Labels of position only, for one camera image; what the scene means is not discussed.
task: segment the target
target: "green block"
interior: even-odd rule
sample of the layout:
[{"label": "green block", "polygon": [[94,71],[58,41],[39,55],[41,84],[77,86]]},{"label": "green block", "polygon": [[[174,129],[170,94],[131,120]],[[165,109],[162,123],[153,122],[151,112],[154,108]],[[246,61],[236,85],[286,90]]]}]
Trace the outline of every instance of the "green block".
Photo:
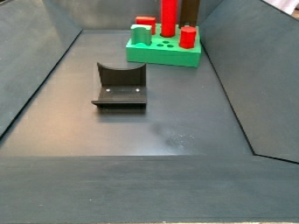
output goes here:
[{"label": "green block", "polygon": [[127,61],[145,62],[184,67],[198,67],[202,57],[202,43],[200,27],[197,27],[198,34],[196,39],[196,46],[193,49],[180,47],[181,43],[181,29],[177,27],[177,34],[173,38],[161,36],[162,25],[157,25],[157,33],[153,36],[153,44],[146,45],[138,43],[133,45],[131,39],[126,45]]}]

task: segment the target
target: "black holder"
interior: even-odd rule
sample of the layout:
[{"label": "black holder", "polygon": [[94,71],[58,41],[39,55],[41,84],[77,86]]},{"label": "black holder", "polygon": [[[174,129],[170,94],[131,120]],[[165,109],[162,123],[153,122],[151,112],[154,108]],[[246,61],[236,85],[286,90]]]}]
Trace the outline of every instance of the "black holder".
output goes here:
[{"label": "black holder", "polygon": [[98,72],[102,88],[98,100],[93,101],[97,106],[146,106],[146,64],[133,69],[115,69],[98,63]]}]

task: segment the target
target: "red peg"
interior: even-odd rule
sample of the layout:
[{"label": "red peg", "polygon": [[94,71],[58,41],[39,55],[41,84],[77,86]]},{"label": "red peg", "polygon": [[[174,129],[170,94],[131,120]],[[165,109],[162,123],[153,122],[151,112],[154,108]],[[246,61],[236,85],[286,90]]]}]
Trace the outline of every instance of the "red peg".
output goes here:
[{"label": "red peg", "polygon": [[193,26],[185,26],[182,28],[181,47],[190,49],[194,48],[197,38],[197,28]]},{"label": "red peg", "polygon": [[178,0],[162,0],[162,36],[176,35]]},{"label": "red peg", "polygon": [[138,25],[151,25],[153,26],[153,35],[155,35],[155,17],[137,17],[135,23]]}]

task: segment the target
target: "gray surface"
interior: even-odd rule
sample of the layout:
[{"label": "gray surface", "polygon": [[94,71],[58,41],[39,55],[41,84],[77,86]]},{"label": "gray surface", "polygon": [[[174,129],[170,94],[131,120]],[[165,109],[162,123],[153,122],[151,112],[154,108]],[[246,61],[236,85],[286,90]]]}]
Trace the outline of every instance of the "gray surface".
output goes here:
[{"label": "gray surface", "polygon": [[81,28],[47,0],[0,6],[0,136],[62,58]]},{"label": "gray surface", "polygon": [[201,28],[256,153],[299,162],[298,21],[260,0],[228,0]]},{"label": "gray surface", "polygon": [[205,54],[200,68],[147,65],[145,114],[99,113],[98,62],[137,67],[129,39],[130,31],[85,31],[2,142],[2,157],[250,155]]},{"label": "gray surface", "polygon": [[209,15],[218,8],[224,0],[201,0],[200,23],[205,21]]},{"label": "gray surface", "polygon": [[[85,30],[129,30],[138,16],[157,17],[161,22],[162,0],[53,0]],[[201,0],[200,22],[224,0]]]},{"label": "gray surface", "polygon": [[262,157],[6,157],[0,222],[298,222],[298,188]]}]

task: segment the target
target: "white object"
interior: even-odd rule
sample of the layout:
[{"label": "white object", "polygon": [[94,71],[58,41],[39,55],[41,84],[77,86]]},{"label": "white object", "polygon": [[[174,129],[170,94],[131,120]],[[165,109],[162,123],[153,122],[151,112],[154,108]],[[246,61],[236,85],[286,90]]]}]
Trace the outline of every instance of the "white object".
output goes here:
[{"label": "white object", "polygon": [[273,4],[281,11],[288,14],[293,14],[296,7],[299,6],[299,0],[265,0],[268,3]]}]

